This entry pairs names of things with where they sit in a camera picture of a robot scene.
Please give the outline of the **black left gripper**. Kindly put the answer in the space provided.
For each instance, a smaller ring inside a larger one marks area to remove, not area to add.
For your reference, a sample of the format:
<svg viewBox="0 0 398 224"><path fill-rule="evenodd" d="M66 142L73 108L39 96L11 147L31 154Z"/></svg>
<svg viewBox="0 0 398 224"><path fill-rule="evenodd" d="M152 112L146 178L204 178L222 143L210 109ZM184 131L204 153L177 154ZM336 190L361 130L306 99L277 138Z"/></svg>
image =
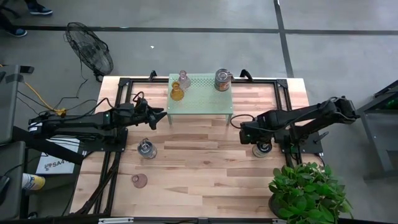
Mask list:
<svg viewBox="0 0 398 224"><path fill-rule="evenodd" d="M153 108L148 105L141 109L136 109L133 104L126 104L126 109L128 113L126 124L148 123L151 130L156 130L157 123L167 116L167 113L163 112L164 108Z"/></svg>

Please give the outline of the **white and yellow object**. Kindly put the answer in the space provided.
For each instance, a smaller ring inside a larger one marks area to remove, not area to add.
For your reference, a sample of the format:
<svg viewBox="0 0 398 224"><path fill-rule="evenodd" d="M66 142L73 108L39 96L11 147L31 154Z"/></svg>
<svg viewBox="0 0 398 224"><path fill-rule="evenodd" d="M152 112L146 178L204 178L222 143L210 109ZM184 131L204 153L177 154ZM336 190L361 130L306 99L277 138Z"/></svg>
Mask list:
<svg viewBox="0 0 398 224"><path fill-rule="evenodd" d="M45 178L33 175L33 174L22 174L21 187L24 190L40 190L45 185Z"/></svg>

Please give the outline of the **purple glass candle holder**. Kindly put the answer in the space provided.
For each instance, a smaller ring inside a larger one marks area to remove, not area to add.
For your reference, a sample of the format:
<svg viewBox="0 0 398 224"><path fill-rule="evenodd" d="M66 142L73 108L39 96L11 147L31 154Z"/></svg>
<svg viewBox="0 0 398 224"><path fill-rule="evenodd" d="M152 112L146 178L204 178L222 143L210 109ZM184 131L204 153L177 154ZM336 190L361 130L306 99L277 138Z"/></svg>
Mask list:
<svg viewBox="0 0 398 224"><path fill-rule="evenodd" d="M131 182L136 188L142 189L147 185L147 176L145 174L134 174L131 177Z"/></svg>
<svg viewBox="0 0 398 224"><path fill-rule="evenodd" d="M187 90L191 85L191 79L188 77L185 70L179 72L178 82L182 90Z"/></svg>

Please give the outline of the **person's leg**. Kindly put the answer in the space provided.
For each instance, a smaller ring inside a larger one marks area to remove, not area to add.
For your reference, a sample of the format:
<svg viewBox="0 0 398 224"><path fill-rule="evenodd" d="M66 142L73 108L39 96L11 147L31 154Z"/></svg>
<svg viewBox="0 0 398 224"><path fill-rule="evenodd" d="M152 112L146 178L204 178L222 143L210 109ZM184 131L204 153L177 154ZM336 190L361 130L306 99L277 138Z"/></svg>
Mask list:
<svg viewBox="0 0 398 224"><path fill-rule="evenodd" d="M16 30L16 27L1 11L0 11L0 28L9 32L14 32Z"/></svg>

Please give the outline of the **green potted plant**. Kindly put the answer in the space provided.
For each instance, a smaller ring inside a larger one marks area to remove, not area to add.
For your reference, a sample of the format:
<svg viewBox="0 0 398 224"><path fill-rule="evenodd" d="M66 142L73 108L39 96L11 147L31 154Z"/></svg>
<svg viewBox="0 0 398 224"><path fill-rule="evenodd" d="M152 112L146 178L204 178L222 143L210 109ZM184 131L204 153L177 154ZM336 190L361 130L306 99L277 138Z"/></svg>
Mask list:
<svg viewBox="0 0 398 224"><path fill-rule="evenodd" d="M273 170L269 208L287 224L337 224L342 213L353 218L345 186L328 165L308 162Z"/></svg>

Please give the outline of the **black stand strut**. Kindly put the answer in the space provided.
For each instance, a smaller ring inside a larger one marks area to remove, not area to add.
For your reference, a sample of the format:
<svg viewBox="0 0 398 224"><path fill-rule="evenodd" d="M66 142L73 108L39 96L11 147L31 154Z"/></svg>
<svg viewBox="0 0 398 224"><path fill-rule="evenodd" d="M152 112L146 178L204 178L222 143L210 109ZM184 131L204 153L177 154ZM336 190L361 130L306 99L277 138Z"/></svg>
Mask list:
<svg viewBox="0 0 398 224"><path fill-rule="evenodd" d="M47 141L46 139L36 139L28 131L25 131L16 126L13 127L12 140L24 141L27 147L30 147L40 152L44 152L50 156L74 163L76 165L81 165L84 159L84 157L77 152L73 152L63 146L59 146L58 144Z"/></svg>

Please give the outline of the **person's foot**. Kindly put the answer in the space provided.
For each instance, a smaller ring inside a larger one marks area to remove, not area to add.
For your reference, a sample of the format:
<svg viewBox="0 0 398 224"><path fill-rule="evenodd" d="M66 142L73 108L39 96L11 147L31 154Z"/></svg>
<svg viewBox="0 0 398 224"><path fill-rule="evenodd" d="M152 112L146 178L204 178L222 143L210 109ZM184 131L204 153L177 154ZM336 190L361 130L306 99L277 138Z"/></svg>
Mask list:
<svg viewBox="0 0 398 224"><path fill-rule="evenodd" d="M36 0L28 0L26 1L27 8L30 14L35 16L49 16L53 14L51 9L46 8L45 6L39 4Z"/></svg>
<svg viewBox="0 0 398 224"><path fill-rule="evenodd" d="M11 30L6 29L5 32L14 37L24 37L27 35L27 31L21 28L11 29Z"/></svg>

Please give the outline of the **amber glass candle holder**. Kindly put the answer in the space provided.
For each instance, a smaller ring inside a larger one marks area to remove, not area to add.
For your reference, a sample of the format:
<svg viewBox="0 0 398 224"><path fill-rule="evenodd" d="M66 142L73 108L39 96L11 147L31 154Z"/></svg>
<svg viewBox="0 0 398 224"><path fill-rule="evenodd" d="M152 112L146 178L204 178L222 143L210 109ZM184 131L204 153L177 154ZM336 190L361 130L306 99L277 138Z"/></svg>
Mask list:
<svg viewBox="0 0 398 224"><path fill-rule="evenodd" d="M172 83L172 89L170 92L170 97L174 101L180 101L184 97L184 91L181 89L179 82Z"/></svg>

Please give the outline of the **grey metal cart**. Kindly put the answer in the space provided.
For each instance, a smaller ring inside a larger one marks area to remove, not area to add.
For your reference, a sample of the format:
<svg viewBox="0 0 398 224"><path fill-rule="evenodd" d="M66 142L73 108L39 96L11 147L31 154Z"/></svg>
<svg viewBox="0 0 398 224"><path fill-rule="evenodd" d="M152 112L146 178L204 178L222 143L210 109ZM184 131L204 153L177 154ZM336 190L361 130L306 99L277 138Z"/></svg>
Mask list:
<svg viewBox="0 0 398 224"><path fill-rule="evenodd" d="M31 66L0 66L0 145L12 140L18 85L24 81L22 74L33 72Z"/></svg>
<svg viewBox="0 0 398 224"><path fill-rule="evenodd" d="M19 215L24 161L25 142L0 146L0 221Z"/></svg>
<svg viewBox="0 0 398 224"><path fill-rule="evenodd" d="M371 148L377 152L381 171L364 176L365 181L398 177L398 80L373 94L359 114Z"/></svg>

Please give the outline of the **orange label candle tin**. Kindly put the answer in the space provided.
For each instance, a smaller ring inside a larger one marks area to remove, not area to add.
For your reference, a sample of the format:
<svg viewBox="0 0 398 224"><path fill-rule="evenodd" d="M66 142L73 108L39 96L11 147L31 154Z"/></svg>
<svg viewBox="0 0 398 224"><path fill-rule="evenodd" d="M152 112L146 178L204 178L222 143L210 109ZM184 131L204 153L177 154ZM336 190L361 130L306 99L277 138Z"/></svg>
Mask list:
<svg viewBox="0 0 398 224"><path fill-rule="evenodd" d="M232 79L233 74L229 70L225 68L217 70L215 73L215 88L218 91L228 90Z"/></svg>

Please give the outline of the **floral label candle tin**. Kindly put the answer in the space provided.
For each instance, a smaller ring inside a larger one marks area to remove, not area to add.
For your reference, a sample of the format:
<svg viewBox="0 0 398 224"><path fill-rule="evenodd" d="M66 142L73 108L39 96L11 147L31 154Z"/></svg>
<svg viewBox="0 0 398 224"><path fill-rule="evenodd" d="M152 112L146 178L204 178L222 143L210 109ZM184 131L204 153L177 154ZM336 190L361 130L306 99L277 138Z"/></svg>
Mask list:
<svg viewBox="0 0 398 224"><path fill-rule="evenodd" d="M144 138L137 146L138 153L145 159L154 159L157 155L157 148L148 139Z"/></svg>

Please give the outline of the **white label candle tin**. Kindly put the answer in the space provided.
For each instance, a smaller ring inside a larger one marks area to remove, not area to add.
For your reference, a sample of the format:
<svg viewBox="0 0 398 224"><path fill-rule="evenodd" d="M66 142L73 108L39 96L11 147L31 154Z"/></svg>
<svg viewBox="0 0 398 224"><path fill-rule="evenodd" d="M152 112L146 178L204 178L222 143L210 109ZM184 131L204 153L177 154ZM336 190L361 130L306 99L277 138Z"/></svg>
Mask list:
<svg viewBox="0 0 398 224"><path fill-rule="evenodd" d="M271 142L258 142L252 147L252 154L255 157L263 158L268 155L272 150Z"/></svg>

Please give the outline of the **green perforated metal shelf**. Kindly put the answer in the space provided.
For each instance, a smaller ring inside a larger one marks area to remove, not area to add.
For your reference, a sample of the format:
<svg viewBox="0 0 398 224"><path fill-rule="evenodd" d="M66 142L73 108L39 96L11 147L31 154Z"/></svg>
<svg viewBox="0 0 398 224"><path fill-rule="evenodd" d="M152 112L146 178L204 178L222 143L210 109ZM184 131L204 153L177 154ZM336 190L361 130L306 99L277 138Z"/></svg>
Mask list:
<svg viewBox="0 0 398 224"><path fill-rule="evenodd" d="M177 82L179 75L169 75L167 93L167 118L172 124L173 115L225 115L226 125L233 115L233 96L231 87L225 91L218 91L215 88L215 74L193 73L188 74L191 85L183 90L183 98L173 100L171 92L172 84Z"/></svg>

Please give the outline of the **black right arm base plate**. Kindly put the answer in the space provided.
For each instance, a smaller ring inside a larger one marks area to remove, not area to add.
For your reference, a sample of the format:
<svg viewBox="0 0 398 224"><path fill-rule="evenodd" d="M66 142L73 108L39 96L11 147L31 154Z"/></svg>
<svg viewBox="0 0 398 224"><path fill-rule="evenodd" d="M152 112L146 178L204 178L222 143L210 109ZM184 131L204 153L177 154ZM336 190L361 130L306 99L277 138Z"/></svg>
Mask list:
<svg viewBox="0 0 398 224"><path fill-rule="evenodd" d="M310 134L307 139L293 142L290 138L288 130L275 137L275 142L280 144L283 153L301 153L301 154L316 154L323 156L323 147L321 140L326 137L329 132L319 134L318 132Z"/></svg>

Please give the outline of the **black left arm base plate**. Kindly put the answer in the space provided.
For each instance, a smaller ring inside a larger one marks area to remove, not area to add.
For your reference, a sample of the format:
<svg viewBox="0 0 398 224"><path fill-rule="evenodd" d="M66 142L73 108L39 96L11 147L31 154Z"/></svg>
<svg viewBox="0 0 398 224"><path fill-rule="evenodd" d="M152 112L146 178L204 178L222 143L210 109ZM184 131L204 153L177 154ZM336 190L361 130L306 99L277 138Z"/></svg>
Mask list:
<svg viewBox="0 0 398 224"><path fill-rule="evenodd" d="M127 144L128 128L105 131L103 134L79 136L86 151L123 152Z"/></svg>

